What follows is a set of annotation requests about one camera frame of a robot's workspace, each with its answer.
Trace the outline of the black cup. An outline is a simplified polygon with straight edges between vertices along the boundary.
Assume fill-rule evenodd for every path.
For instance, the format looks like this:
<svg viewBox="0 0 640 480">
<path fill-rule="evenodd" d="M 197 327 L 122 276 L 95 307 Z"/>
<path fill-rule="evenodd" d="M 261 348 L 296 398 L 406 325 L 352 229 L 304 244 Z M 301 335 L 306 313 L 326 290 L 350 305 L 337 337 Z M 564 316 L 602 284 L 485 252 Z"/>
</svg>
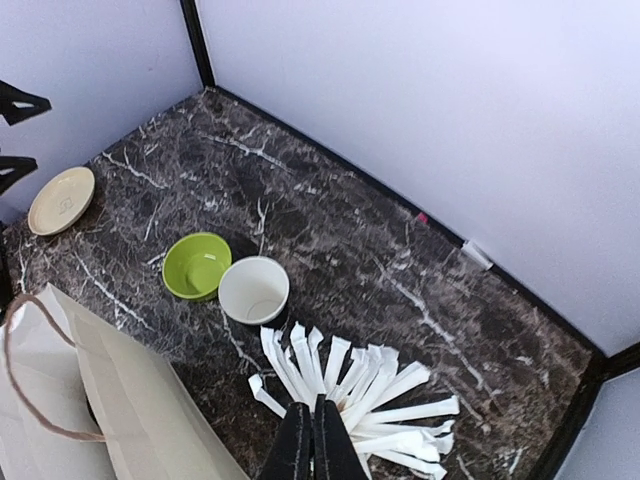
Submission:
<svg viewBox="0 0 640 480">
<path fill-rule="evenodd" d="M 227 317 L 245 325 L 260 326 L 282 313 L 289 293 L 289 276 L 277 261 L 250 256 L 235 262 L 223 274 L 218 299 Z"/>
</svg>

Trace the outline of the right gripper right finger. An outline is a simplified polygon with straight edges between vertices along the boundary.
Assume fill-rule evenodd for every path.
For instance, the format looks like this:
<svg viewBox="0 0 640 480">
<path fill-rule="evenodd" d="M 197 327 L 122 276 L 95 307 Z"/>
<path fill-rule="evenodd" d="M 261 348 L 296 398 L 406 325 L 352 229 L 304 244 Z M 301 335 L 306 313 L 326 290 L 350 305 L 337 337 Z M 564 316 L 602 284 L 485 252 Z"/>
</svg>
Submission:
<svg viewBox="0 0 640 480">
<path fill-rule="evenodd" d="M 315 480 L 367 480 L 334 401 L 318 395 L 313 414 Z"/>
</svg>

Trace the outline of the white straws bundle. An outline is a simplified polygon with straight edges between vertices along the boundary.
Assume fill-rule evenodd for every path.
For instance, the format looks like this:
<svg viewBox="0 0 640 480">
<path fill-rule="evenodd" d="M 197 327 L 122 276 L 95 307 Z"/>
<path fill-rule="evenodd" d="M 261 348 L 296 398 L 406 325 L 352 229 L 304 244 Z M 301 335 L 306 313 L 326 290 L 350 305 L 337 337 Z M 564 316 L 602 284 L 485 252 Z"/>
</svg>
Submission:
<svg viewBox="0 0 640 480">
<path fill-rule="evenodd" d="M 282 343 L 280 330 L 263 328 L 261 345 L 291 403 L 309 407 L 312 422 L 311 478 L 313 475 L 313 414 L 318 395 L 337 405 L 361 465 L 368 477 L 368 461 L 377 457 L 407 467 L 429 479 L 442 479 L 447 471 L 443 456 L 454 446 L 454 416 L 459 399 L 387 409 L 385 406 L 416 387 L 426 384 L 430 370 L 420 362 L 401 368 L 397 350 L 380 345 L 354 348 L 340 337 L 331 340 L 329 355 L 322 361 L 319 347 L 324 337 L 319 329 L 306 330 L 296 324 L 289 343 Z M 281 421 L 288 406 L 269 394 L 259 375 L 249 379 L 254 398 Z"/>
</svg>

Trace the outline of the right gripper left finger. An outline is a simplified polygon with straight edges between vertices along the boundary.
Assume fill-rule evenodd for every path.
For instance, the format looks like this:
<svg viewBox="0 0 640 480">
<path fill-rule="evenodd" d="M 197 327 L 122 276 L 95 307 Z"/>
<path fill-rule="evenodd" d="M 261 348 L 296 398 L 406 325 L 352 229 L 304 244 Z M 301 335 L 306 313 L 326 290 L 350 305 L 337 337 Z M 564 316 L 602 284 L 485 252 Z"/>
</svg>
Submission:
<svg viewBox="0 0 640 480">
<path fill-rule="evenodd" d="M 267 458 L 259 480 L 308 480 L 311 478 L 312 422 L 309 407 L 291 403 Z"/>
</svg>

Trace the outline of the cream paper carry bag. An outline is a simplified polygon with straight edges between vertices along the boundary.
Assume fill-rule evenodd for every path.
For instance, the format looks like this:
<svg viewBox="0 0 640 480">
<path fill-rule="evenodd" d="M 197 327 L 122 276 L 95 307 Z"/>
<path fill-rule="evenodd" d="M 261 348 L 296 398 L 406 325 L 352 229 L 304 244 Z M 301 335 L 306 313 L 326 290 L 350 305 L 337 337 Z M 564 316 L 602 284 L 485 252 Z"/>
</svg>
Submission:
<svg viewBox="0 0 640 480">
<path fill-rule="evenodd" d="M 171 364 L 53 285 L 1 329 L 7 479 L 241 479 Z"/>
</svg>

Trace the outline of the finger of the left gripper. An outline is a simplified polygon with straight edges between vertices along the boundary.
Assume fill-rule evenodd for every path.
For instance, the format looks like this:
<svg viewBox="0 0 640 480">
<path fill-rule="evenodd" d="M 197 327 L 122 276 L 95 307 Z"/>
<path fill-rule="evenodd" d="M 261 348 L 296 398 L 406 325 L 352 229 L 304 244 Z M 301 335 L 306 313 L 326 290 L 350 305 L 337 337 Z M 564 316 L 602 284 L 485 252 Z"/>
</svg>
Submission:
<svg viewBox="0 0 640 480">
<path fill-rule="evenodd" d="M 9 126 L 21 123 L 52 109 L 48 99 L 24 92 L 0 81 L 1 116 Z"/>
<path fill-rule="evenodd" d="M 0 194 L 3 195 L 16 182 L 37 168 L 37 161 L 31 157 L 0 156 Z"/>
</svg>

